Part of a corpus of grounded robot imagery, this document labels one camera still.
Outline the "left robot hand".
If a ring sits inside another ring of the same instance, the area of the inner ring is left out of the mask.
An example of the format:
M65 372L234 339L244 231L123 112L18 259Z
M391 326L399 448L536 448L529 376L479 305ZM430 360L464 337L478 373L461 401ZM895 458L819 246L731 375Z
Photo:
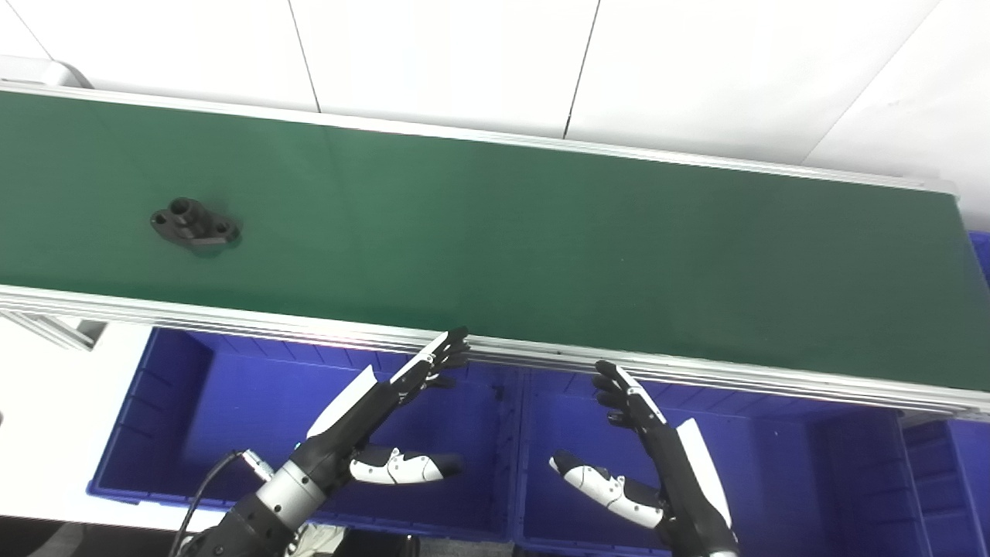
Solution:
M369 367L325 409L309 436L289 457L304 484L329 496L351 480L368 484L425 484L463 472L457 454L404 452L371 445L371 435L395 410L429 388L452 388L443 371L466 366L468 330L461 326L438 335L388 381Z

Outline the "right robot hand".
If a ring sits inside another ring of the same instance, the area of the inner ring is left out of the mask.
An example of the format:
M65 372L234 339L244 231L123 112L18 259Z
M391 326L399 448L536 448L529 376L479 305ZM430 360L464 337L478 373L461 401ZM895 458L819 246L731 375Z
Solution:
M558 450L548 464L612 514L658 536L673 556L739 556L727 496L695 419L672 426L629 371L598 360L592 384L607 420L639 437L659 479L650 487Z

